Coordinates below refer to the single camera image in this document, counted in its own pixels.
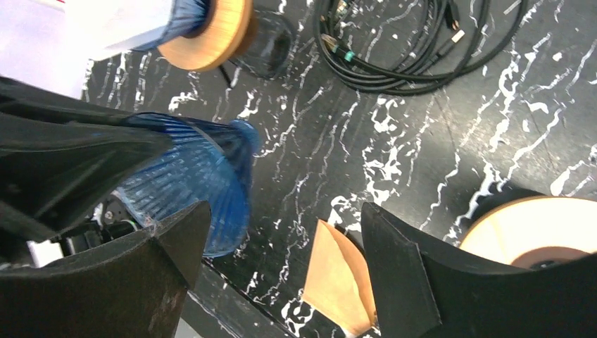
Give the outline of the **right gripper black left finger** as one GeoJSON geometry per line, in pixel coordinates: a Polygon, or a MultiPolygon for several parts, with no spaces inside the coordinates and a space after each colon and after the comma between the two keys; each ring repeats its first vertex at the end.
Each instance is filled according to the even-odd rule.
{"type": "Polygon", "coordinates": [[[164,225],[1,273],[2,337],[173,337],[210,227],[200,201],[164,225]]]}

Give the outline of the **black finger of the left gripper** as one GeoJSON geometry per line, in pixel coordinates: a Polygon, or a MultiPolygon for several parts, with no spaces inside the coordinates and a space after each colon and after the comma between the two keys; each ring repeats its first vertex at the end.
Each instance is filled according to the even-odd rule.
{"type": "Polygon", "coordinates": [[[1,231],[42,242],[78,226],[171,139],[130,114],[1,79],[1,231]]]}

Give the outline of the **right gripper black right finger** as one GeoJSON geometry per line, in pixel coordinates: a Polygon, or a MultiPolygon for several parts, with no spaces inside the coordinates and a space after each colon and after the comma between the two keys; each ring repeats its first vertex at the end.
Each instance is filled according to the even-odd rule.
{"type": "Polygon", "coordinates": [[[383,337],[595,337],[596,256],[539,270],[463,251],[377,204],[361,208],[383,337]]]}

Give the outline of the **blue plastic dripper cone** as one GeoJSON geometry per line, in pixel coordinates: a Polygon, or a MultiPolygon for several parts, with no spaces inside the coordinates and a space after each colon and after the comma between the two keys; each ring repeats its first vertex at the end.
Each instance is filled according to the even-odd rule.
{"type": "Polygon", "coordinates": [[[133,51],[148,51],[177,37],[191,36],[206,23],[211,10],[210,0],[176,0],[173,2],[170,18],[157,37],[133,48],[133,51]]]}

